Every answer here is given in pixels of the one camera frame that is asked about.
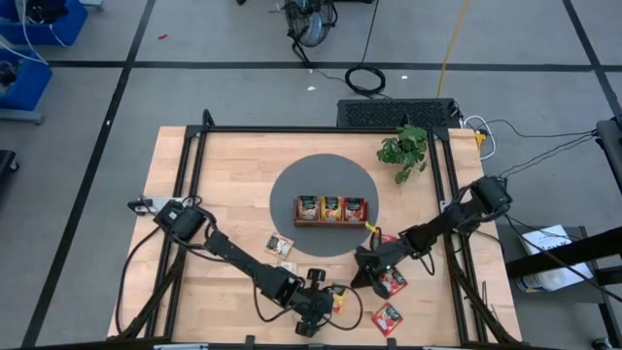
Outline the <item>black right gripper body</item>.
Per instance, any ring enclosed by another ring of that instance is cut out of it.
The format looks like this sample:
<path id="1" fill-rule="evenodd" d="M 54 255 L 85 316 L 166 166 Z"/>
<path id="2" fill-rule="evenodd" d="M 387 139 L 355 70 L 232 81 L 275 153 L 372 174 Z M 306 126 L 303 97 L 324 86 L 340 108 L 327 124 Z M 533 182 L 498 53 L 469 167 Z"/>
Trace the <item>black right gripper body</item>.
<path id="1" fill-rule="evenodd" d="M 388 299 L 389 294 L 380 282 L 381 276 L 410 254 L 411 248 L 401 240 L 380 243 L 373 250 L 359 246 L 356 248 L 356 264 L 358 271 L 363 270 L 373 276 L 374 283 L 371 286 L 373 292 L 383 299 Z"/>

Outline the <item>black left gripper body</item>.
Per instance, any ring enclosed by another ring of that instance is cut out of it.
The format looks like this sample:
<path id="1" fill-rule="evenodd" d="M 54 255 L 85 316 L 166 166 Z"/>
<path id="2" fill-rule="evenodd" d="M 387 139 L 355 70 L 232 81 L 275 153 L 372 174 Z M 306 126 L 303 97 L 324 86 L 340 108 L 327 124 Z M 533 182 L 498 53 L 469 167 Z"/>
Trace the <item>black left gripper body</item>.
<path id="1" fill-rule="evenodd" d="M 307 271 L 309 287 L 302 287 L 295 282 L 286 292 L 286 307 L 300 316 L 296 322 L 295 333 L 305 337 L 314 336 L 328 322 L 332 312 L 333 296 L 327 288 L 321 289 L 326 272 L 318 268 Z"/>

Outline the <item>wooden tea organiser box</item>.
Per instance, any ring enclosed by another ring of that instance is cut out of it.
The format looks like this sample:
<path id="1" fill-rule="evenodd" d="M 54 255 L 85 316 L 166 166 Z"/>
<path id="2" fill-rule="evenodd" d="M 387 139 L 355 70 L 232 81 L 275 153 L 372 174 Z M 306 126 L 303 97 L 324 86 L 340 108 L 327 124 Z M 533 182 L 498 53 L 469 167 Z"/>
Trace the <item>wooden tea organiser box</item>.
<path id="1" fill-rule="evenodd" d="M 321 220 L 321 198 L 322 196 L 318 196 L 319 198 L 319 217 L 317 221 L 305 221 L 299 220 L 297 218 L 296 208 L 297 208 L 297 198 L 294 200 L 294 224 L 298 227 L 336 227 L 336 228 L 364 228 L 365 223 L 367 222 L 367 201 L 366 202 L 366 220 L 360 223 L 349 223 L 345 222 L 343 219 L 343 202 L 342 202 L 342 220 L 340 222 L 323 222 Z"/>

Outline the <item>apple cinnamon tea packet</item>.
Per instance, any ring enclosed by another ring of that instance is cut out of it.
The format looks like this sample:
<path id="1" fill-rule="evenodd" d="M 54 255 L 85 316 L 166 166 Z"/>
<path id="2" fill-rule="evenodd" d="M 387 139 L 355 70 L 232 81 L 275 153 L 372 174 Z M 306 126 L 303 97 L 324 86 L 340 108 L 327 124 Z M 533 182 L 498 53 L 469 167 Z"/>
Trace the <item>apple cinnamon tea packet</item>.
<path id="1" fill-rule="evenodd" d="M 317 221 L 319 217 L 319 198 L 315 195 L 301 195 L 297 198 L 297 218 Z"/>
<path id="2" fill-rule="evenodd" d="M 285 259 L 289 255 L 293 246 L 294 242 L 289 238 L 278 233 L 273 233 L 266 241 L 265 251 L 278 257 L 279 259 Z"/>

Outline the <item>green potted plant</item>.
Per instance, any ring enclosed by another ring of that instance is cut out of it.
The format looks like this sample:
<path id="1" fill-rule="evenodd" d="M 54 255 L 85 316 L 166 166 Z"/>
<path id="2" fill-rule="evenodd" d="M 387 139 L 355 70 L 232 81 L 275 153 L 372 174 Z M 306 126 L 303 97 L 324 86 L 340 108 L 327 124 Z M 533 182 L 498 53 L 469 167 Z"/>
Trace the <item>green potted plant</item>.
<path id="1" fill-rule="evenodd" d="M 397 136 L 386 138 L 376 152 L 378 160 L 399 166 L 395 175 L 397 185 L 404 184 L 413 173 L 427 168 L 428 133 L 420 127 L 406 124 L 397 127 Z"/>

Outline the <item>grey round woven placemat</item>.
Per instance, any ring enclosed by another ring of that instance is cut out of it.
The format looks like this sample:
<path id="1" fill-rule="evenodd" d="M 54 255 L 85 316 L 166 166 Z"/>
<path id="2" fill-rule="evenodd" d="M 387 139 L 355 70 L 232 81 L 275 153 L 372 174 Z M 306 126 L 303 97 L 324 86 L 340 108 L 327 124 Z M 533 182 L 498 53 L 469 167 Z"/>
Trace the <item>grey round woven placemat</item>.
<path id="1" fill-rule="evenodd" d="M 294 203 L 300 195 L 361 197 L 367 202 L 369 219 L 374 222 L 379 212 L 378 191 L 370 174 L 358 163 L 332 154 L 295 161 L 275 181 L 269 210 L 277 233 L 310 256 L 339 256 L 367 241 L 369 233 L 365 227 L 297 227 Z"/>

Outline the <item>grey side table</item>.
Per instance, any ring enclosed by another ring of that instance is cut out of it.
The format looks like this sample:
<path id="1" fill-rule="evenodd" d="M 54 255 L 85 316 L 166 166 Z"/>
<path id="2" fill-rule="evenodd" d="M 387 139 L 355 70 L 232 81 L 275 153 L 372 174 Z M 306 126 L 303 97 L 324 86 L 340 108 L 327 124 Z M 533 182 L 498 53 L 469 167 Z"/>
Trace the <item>grey side table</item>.
<path id="1" fill-rule="evenodd" d="M 527 252 L 518 238 L 517 233 L 510 225 L 498 225 L 497 230 L 501 240 L 505 263 L 511 263 L 527 256 Z M 586 282 L 580 282 L 553 292 L 526 293 L 518 288 L 514 280 L 511 280 L 510 288 L 516 303 L 538 301 L 564 304 L 601 304 L 605 302 L 603 294 Z"/>

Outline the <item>black perforated computer case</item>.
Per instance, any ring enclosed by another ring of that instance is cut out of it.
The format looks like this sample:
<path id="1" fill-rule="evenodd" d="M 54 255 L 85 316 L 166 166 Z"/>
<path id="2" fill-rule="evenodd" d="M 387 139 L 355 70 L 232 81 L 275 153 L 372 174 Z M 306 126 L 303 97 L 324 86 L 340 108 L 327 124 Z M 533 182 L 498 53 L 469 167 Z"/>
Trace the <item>black perforated computer case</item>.
<path id="1" fill-rule="evenodd" d="M 342 99 L 337 103 L 339 127 L 395 128 L 404 123 L 423 129 L 459 128 L 463 117 L 453 98 Z"/>

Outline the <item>white paper sheet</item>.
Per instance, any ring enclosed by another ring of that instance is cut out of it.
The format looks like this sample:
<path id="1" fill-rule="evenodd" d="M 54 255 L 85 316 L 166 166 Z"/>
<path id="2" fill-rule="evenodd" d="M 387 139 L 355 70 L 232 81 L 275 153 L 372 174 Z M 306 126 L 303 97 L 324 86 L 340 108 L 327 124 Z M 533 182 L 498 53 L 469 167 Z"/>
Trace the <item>white paper sheet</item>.
<path id="1" fill-rule="evenodd" d="M 541 251 L 568 245 L 576 240 L 561 225 L 522 233 L 520 242 L 529 256 Z M 517 287 L 525 293 L 554 292 L 582 282 L 583 278 L 568 268 L 558 267 L 516 279 Z"/>

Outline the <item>black metal bar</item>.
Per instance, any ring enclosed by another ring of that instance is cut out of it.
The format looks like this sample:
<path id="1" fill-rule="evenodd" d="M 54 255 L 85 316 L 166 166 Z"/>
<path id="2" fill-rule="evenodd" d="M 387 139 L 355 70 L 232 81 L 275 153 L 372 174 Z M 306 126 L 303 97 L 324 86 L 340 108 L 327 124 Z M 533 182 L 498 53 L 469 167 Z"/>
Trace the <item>black metal bar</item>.
<path id="1" fill-rule="evenodd" d="M 509 262 L 505 269 L 510 278 L 517 278 L 614 255 L 622 255 L 622 227 Z"/>

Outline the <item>black floor fan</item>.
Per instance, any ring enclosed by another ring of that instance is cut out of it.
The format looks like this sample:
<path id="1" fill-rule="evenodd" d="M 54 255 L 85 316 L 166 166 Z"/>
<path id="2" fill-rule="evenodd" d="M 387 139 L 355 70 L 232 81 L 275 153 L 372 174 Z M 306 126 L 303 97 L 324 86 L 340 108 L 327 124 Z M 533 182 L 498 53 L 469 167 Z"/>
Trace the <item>black floor fan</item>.
<path id="1" fill-rule="evenodd" d="M 332 0 L 285 0 L 283 10 L 288 36 L 306 48 L 320 45 L 338 20 Z"/>

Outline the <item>black floor item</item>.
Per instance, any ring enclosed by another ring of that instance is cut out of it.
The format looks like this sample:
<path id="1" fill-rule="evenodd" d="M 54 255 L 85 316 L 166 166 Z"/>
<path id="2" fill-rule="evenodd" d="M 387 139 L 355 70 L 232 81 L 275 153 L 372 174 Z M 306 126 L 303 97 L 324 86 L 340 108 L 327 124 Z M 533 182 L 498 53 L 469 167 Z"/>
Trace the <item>black floor item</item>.
<path id="1" fill-rule="evenodd" d="M 0 177 L 19 170 L 17 154 L 9 150 L 0 150 Z"/>

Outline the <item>blue bin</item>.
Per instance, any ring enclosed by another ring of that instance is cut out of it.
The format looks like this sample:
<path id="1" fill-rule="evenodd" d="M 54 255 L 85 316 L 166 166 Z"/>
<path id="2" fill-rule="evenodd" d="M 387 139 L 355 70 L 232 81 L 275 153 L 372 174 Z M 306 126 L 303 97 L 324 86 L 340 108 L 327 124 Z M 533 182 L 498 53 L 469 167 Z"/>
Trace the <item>blue bin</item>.
<path id="1" fill-rule="evenodd" d="M 51 77 L 32 50 L 0 48 L 0 121 L 42 124 L 36 107 Z"/>
<path id="2" fill-rule="evenodd" d="M 0 36 L 14 45 L 72 46 L 86 19 L 80 0 L 0 0 Z"/>

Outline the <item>black aluminium table frame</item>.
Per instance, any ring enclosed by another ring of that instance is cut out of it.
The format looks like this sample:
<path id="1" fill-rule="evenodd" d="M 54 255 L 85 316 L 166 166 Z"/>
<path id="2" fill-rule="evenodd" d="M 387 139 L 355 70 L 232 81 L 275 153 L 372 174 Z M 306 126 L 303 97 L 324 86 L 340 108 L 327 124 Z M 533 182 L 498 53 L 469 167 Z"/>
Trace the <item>black aluminium table frame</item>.
<path id="1" fill-rule="evenodd" d="M 158 132 L 148 183 L 149 195 L 171 194 L 186 137 L 185 126 L 164 126 Z M 224 126 L 216 125 L 207 135 L 198 195 L 201 206 L 215 214 L 219 228 L 231 240 L 263 263 L 275 265 L 278 258 L 264 249 L 268 237 L 279 229 L 268 210 L 269 195 L 278 175 L 296 160 L 334 154 L 359 164 L 372 178 L 379 196 L 377 222 L 384 232 L 427 222 L 438 215 L 431 162 L 420 175 L 411 175 L 404 185 L 396 185 L 391 165 L 377 160 L 376 151 L 390 131 L 327 126 Z M 484 175 L 475 137 L 471 129 L 449 129 L 448 137 L 460 186 Z M 128 328 L 152 294 L 158 272 L 164 236 L 161 230 L 135 254 L 125 274 L 121 302 L 121 327 Z M 319 258 L 303 253 L 301 238 L 293 238 L 288 261 L 296 271 L 308 268 L 327 271 L 329 282 L 349 284 L 356 272 L 354 253 Z M 481 287 L 487 282 L 489 311 L 495 307 L 503 328 L 522 340 L 501 245 L 492 238 L 474 233 L 469 247 Z M 460 337 L 454 309 L 450 273 L 442 239 L 432 251 L 435 275 L 430 276 L 419 261 L 406 259 L 398 269 L 407 287 L 389 300 L 404 320 L 390 333 L 401 346 L 459 346 Z M 257 345 L 386 345 L 386 337 L 372 323 L 371 315 L 384 300 L 370 288 L 358 292 L 363 299 L 363 319 L 352 331 L 325 324 L 312 338 L 294 333 L 300 316 L 293 311 L 272 323 L 264 323 L 253 303 L 252 282 L 241 271 L 221 262 L 208 262 L 187 255 L 181 277 L 178 308 L 173 322 L 173 341 L 190 343 L 241 343 L 254 335 Z"/>

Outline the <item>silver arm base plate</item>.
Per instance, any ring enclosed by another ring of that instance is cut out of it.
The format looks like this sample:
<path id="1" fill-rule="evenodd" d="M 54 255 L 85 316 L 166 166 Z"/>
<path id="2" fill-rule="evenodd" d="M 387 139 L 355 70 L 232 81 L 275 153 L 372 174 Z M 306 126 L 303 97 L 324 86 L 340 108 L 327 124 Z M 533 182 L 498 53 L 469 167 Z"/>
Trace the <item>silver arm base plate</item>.
<path id="1" fill-rule="evenodd" d="M 169 201 L 182 202 L 181 197 L 144 197 L 139 196 L 135 200 L 127 203 L 127 207 L 138 216 L 145 214 L 156 214 Z"/>

